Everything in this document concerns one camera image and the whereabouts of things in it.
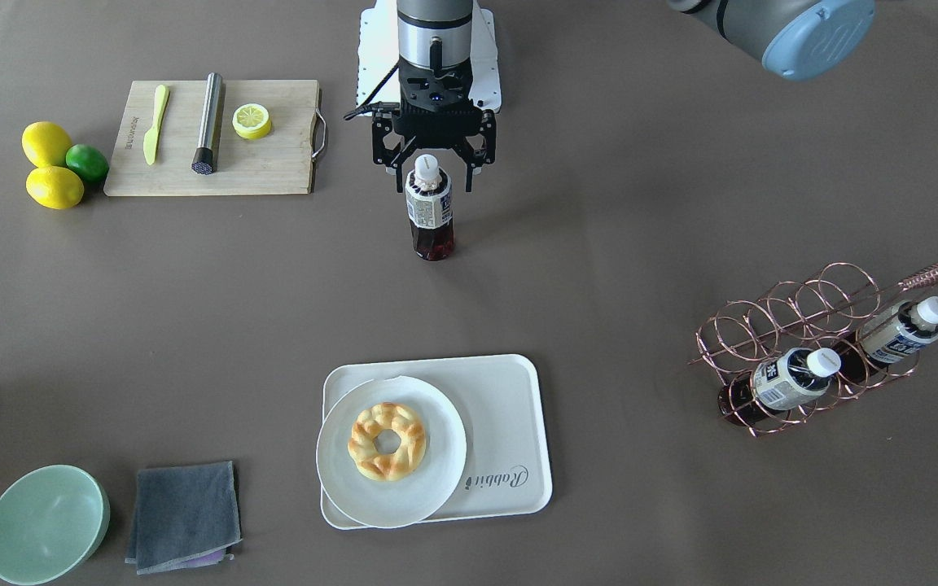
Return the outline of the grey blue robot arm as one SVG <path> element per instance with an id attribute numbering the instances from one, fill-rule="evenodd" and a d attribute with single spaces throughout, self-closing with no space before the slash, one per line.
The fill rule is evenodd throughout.
<path id="1" fill-rule="evenodd" d="M 671 1 L 762 67 L 789 81 L 819 77 L 860 44 L 872 1 Z M 405 162 L 450 150 L 472 182 L 495 159 L 497 44 L 476 1 L 379 1 L 362 12 L 357 107 L 369 116 L 372 162 L 405 189 Z"/>

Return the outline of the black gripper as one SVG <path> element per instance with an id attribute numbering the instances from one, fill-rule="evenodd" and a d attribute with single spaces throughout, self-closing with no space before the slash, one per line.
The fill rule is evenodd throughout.
<path id="1" fill-rule="evenodd" d="M 417 149 L 453 149 L 466 166 L 465 191 L 473 177 L 495 159 L 497 122 L 493 111 L 480 111 L 469 99 L 473 73 L 458 64 L 436 74 L 413 64 L 398 67 L 400 111 L 372 112 L 372 159 L 395 177 L 396 192 L 405 190 L 405 161 Z M 396 134 L 394 146 L 387 136 Z"/>

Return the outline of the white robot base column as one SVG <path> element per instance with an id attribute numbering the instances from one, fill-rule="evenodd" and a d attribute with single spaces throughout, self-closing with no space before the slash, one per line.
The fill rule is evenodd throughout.
<path id="1" fill-rule="evenodd" d="M 364 103 L 369 93 L 397 63 L 398 16 L 395 1 L 376 1 L 375 6 L 362 11 L 360 18 L 360 45 L 357 54 L 357 92 L 354 103 Z M 498 71 L 497 45 L 494 38 L 493 14 L 481 10 L 474 2 L 471 67 L 473 83 L 470 100 L 484 110 L 500 112 L 502 89 Z"/>

